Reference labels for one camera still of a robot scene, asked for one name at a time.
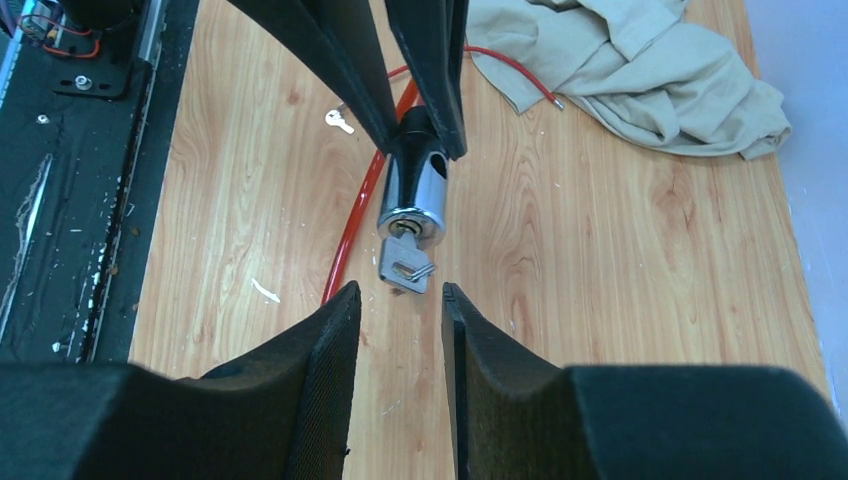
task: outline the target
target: silver key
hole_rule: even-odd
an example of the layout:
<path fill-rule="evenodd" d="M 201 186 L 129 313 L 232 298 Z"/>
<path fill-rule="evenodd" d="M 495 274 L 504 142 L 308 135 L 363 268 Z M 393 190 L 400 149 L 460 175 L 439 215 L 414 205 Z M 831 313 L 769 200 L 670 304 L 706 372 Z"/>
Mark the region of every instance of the silver key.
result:
<path fill-rule="evenodd" d="M 342 113 L 338 110 L 330 110 L 327 112 L 327 115 L 324 117 L 324 120 L 327 122 L 327 125 L 331 127 L 339 127 L 345 131 L 348 135 L 353 134 L 353 127 L 347 124 L 342 117 Z"/>
<path fill-rule="evenodd" d="M 406 232 L 402 237 L 383 240 L 380 249 L 380 279 L 403 290 L 427 292 L 427 280 L 436 271 L 426 252 L 418 249 L 415 235 Z"/>

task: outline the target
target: folded cloth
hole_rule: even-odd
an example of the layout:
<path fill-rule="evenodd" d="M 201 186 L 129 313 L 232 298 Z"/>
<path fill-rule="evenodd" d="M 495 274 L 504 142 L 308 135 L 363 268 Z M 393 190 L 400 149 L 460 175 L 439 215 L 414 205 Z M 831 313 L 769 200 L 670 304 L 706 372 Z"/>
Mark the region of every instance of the folded cloth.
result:
<path fill-rule="evenodd" d="M 682 22 L 688 3 L 471 0 L 466 35 L 638 145 L 704 157 L 774 152 L 791 131 L 783 95 L 726 38 Z M 544 98 L 509 66 L 473 58 L 518 113 Z"/>

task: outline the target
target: cloth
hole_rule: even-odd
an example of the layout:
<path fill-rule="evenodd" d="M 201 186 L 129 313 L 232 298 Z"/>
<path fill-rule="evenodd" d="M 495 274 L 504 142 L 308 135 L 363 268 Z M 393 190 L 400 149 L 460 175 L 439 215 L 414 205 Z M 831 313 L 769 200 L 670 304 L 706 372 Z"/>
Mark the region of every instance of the cloth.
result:
<path fill-rule="evenodd" d="M 638 145 L 705 157 L 774 152 L 791 131 L 783 95 L 726 38 L 682 22 L 688 3 L 471 0 L 466 35 Z M 473 58 L 518 113 L 544 98 L 508 65 Z"/>

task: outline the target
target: wood surface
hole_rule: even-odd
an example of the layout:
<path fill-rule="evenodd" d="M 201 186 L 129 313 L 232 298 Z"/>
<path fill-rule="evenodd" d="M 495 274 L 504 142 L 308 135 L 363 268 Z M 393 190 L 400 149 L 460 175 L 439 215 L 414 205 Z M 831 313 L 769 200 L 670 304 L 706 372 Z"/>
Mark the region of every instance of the wood surface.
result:
<path fill-rule="evenodd" d="M 687 18 L 756 71 L 744 2 L 695 1 Z M 469 60 L 462 92 L 469 153 L 451 165 L 431 291 L 395 297 L 377 279 L 379 196 L 347 271 L 364 302 L 347 478 L 452 476 L 445 281 L 558 365 L 782 365 L 827 392 L 775 158 L 652 152 L 571 105 L 517 116 Z M 337 102 L 235 8 L 202 2 L 132 361 L 199 376 L 318 307 L 374 150 L 350 116 L 354 135 L 324 123 Z"/>

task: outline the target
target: wood grain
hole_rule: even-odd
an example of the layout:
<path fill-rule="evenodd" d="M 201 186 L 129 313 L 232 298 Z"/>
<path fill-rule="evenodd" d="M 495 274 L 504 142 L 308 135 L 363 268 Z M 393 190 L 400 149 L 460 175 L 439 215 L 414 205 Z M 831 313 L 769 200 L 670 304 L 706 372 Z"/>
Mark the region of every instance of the wood grain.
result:
<path fill-rule="evenodd" d="M 743 2 L 693 2 L 687 15 L 756 69 Z M 462 90 L 469 154 L 451 166 L 433 285 L 459 283 L 555 364 L 782 365 L 827 391 L 775 158 L 652 152 L 573 107 L 519 117 L 470 62 Z M 133 361 L 197 376 L 318 307 L 373 153 L 352 119 L 351 136 L 324 123 L 336 103 L 248 18 L 202 2 Z M 440 291 L 389 293 L 375 224 L 372 205 L 348 269 L 364 310 L 346 477 L 450 478 Z"/>

